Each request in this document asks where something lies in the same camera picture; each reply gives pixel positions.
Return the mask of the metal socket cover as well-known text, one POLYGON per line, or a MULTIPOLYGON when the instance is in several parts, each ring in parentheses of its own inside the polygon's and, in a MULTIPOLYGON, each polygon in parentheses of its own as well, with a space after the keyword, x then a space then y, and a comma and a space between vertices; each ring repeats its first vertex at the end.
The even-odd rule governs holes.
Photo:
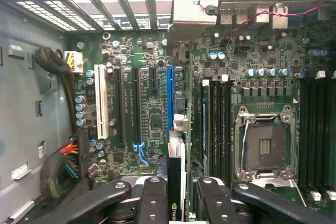
POLYGON ((297 186, 293 179, 284 180, 282 178, 270 178, 270 177, 253 179, 251 183, 262 188, 265 188, 267 185, 272 185, 274 187, 290 187, 290 188, 296 188, 297 186))

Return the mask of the black RAM slot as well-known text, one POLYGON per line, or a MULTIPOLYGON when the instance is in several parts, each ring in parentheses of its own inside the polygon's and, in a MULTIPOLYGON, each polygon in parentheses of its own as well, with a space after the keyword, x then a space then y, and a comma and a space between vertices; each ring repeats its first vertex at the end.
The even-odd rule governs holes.
POLYGON ((316 85, 315 79, 309 82, 309 187, 311 191, 315 191, 314 186, 314 158, 315 158, 315 104, 316 104, 316 85))
POLYGON ((227 180, 230 181, 231 176, 231 133, 232 133, 232 126, 231 126, 231 119, 232 119, 232 102, 231 102, 231 92, 232 92, 232 82, 229 79, 226 83, 226 147, 227 147, 227 180))
POLYGON ((216 169, 216 112, 215 112, 215 95, 216 95, 216 83, 211 81, 210 86, 210 102, 211 102, 211 176, 215 177, 217 174, 216 169))
POLYGON ((327 195, 331 201, 336 201, 336 190, 334 188, 334 135, 336 116, 334 116, 334 103, 336 102, 336 70, 330 79, 327 80, 327 195))
POLYGON ((318 102, 317 102, 317 122, 318 122, 318 140, 317 140, 317 173, 316 173, 316 179, 317 179, 317 185, 318 185, 318 191, 321 194, 321 197, 324 197, 323 192, 323 103, 324 103, 324 80, 319 79, 318 80, 318 102))
POLYGON ((307 195, 306 185, 306 166, 307 166, 307 126, 306 126, 306 112, 307 112, 307 78, 300 80, 300 155, 299 155, 299 185, 303 194, 307 195))
POLYGON ((225 158, 224 158, 224 133, 223 133, 223 86, 219 82, 217 88, 218 94, 218 175, 221 180, 225 180, 225 158))

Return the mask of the CPU socket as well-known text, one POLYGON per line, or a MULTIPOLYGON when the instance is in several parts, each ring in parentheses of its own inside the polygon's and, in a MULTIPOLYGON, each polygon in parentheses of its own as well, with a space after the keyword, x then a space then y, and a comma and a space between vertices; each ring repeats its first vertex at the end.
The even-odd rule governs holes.
POLYGON ((234 174, 239 182, 294 179, 298 162, 296 116, 292 105, 278 108, 238 107, 233 127, 234 174))

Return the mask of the socket locking lever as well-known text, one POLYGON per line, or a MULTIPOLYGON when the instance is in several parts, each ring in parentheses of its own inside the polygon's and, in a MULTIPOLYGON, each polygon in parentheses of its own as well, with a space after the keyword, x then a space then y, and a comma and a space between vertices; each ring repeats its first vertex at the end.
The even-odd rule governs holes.
POLYGON ((248 153, 252 157, 255 156, 257 160, 260 157, 272 155, 272 140, 276 126, 277 124, 274 123, 261 123, 261 120, 247 119, 244 126, 241 160, 248 160, 248 153))

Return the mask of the green motherboard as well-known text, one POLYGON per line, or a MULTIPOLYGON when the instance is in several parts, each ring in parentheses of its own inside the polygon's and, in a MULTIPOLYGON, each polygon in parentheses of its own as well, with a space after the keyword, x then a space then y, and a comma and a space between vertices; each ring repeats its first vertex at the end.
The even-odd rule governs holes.
MULTIPOLYGON (((278 108, 292 105, 296 116, 296 150, 298 162, 294 181, 296 188, 274 187, 273 190, 294 202, 299 202, 314 211, 330 215, 336 201, 327 195, 327 80, 336 70, 336 10, 329 16, 321 14, 301 18, 289 18, 288 28, 273 30, 265 24, 250 25, 231 39, 227 39, 230 28, 216 26, 206 29, 193 42, 193 113, 192 148, 194 158, 203 165, 202 135, 202 80, 209 80, 209 175, 211 176, 211 81, 216 83, 216 169, 218 175, 218 98, 217 88, 223 86, 223 137, 225 158, 225 180, 227 186, 238 182, 234 174, 233 127, 238 107, 249 109, 278 108), (299 185, 300 153, 300 80, 307 78, 307 166, 305 196, 299 185), (317 140, 318 140, 318 80, 324 80, 323 103, 323 192, 318 191, 317 140), (227 180, 226 147, 226 83, 232 82, 232 133, 231 133, 231 176, 227 180), (309 82, 315 79, 315 158, 314 186, 309 187, 309 82)), ((72 42, 73 51, 83 55, 83 74, 75 75, 75 121, 87 152, 85 154, 84 176, 90 189, 95 189, 120 178, 136 179, 146 175, 164 174, 168 159, 167 146, 167 105, 166 67, 171 66, 171 56, 167 53, 165 33, 104 33, 102 35, 78 36, 72 42), (97 134, 96 96, 94 65, 106 66, 108 95, 109 136, 99 140, 97 134), (157 68, 157 90, 150 90, 149 68, 157 68), (122 70, 124 99, 125 145, 120 144, 118 106, 116 104, 115 68, 122 70), (142 137, 145 143, 143 165, 133 150, 135 130, 133 126, 132 68, 139 68, 141 76, 142 137)))

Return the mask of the long black expansion slot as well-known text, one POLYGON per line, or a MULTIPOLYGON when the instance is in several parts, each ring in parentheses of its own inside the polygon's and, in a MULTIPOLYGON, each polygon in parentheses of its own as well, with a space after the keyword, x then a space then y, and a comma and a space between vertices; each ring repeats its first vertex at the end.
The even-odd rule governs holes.
POLYGON ((115 85, 115 97, 117 99, 116 104, 118 106, 118 127, 119 127, 119 135, 120 135, 120 144, 125 145, 125 133, 124 133, 124 113, 123 113, 123 107, 124 107, 124 99, 123 99, 123 77, 122 77, 122 70, 120 68, 115 68, 114 75, 116 79, 116 85, 115 85))

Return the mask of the white PCI expansion slot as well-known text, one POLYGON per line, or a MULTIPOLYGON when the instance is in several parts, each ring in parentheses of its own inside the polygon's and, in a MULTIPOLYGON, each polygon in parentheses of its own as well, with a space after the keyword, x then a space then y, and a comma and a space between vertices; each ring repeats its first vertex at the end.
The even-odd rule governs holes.
POLYGON ((94 75, 95 75, 97 134, 99 140, 105 140, 109 136, 106 66, 103 64, 94 65, 94 75))

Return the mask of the short black expansion slot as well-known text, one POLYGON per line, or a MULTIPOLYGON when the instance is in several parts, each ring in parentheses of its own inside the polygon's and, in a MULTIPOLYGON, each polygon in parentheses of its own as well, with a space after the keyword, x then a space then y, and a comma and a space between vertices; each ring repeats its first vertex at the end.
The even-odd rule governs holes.
POLYGON ((149 87, 150 90, 157 90, 157 68, 149 68, 149 87))

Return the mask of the white power connector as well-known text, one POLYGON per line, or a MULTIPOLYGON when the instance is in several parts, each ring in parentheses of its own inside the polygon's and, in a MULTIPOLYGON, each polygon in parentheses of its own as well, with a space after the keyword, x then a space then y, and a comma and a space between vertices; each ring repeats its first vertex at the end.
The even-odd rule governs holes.
POLYGON ((64 51, 65 62, 71 73, 83 74, 83 55, 77 51, 64 51))

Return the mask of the open black PC case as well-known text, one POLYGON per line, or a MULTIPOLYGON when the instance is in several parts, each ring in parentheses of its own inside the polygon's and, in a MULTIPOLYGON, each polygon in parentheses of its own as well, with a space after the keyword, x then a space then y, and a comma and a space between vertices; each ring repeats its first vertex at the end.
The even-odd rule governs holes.
MULTIPOLYGON (((77 73, 70 72, 64 51, 73 51, 76 37, 89 34, 167 35, 173 5, 173 0, 101 1, 121 31, 115 30, 90 0, 0 0, 0 224, 26 224, 100 188, 90 189, 84 176, 87 148, 75 121, 77 73)), ((255 22, 258 6, 269 7, 269 23, 261 24, 271 29, 275 15, 288 17, 289 23, 292 17, 327 17, 336 10, 336 0, 217 1, 217 10, 209 14, 216 17, 213 27, 230 28, 227 39, 260 24, 255 22), (287 15, 272 11, 277 3, 288 6, 287 15), (242 25, 236 24, 238 8, 248 10, 242 25), (232 10, 231 25, 220 24, 222 9, 232 10)), ((190 219, 186 223, 171 220, 168 161, 164 174, 114 179, 130 184, 131 199, 105 209, 96 224, 136 224, 135 206, 144 181, 153 176, 166 181, 168 224, 207 224, 196 219, 192 176, 190 219)))

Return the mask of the metal USB port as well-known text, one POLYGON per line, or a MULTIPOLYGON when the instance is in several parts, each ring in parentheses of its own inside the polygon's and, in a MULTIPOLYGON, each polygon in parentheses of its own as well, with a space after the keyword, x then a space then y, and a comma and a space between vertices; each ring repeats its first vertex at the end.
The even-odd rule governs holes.
POLYGON ((220 24, 231 25, 233 23, 233 12, 231 9, 222 9, 220 13, 220 24))
POLYGON ((236 13, 236 24, 242 25, 244 21, 248 19, 248 10, 245 8, 238 8, 236 13))

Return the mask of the tall metal rear port housing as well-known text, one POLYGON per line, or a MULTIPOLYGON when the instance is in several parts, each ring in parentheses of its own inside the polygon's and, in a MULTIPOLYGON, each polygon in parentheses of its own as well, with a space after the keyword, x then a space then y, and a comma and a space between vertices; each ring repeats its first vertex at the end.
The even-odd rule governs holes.
MULTIPOLYGON (((277 3, 272 7, 274 13, 287 15, 288 6, 282 3, 277 3)), ((271 22, 272 29, 287 29, 288 28, 288 17, 273 16, 271 22)))

